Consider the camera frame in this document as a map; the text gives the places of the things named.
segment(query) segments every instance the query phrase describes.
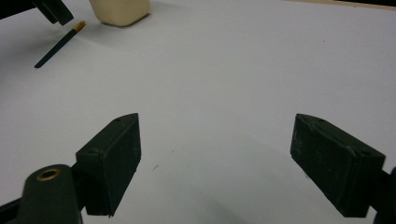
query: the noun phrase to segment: white table surface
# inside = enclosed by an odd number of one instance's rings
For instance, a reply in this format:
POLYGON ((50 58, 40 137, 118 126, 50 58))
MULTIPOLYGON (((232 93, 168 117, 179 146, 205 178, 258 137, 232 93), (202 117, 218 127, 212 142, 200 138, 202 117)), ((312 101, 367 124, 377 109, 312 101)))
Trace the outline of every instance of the white table surface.
POLYGON ((385 171, 396 165, 395 11, 156 0, 120 29, 88 0, 64 3, 75 16, 64 27, 36 9, 0 21, 0 204, 137 112, 138 170, 113 218, 83 211, 84 223, 373 223, 373 209, 343 218, 291 159, 290 141, 295 114, 309 114, 386 154, 385 171))

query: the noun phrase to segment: paintbrush handle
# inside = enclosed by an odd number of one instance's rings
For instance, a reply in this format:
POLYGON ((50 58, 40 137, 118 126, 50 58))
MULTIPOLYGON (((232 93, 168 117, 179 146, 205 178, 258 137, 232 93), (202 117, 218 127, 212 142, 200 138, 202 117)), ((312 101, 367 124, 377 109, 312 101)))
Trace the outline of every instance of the paintbrush handle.
POLYGON ((46 63, 58 50, 60 50, 73 36, 77 33, 74 29, 69 31, 41 60, 35 65, 35 68, 41 67, 46 63))
POLYGON ((59 49, 61 49, 73 36, 85 26, 85 21, 79 22, 67 35, 65 35, 41 60, 35 65, 35 68, 43 66, 59 49))

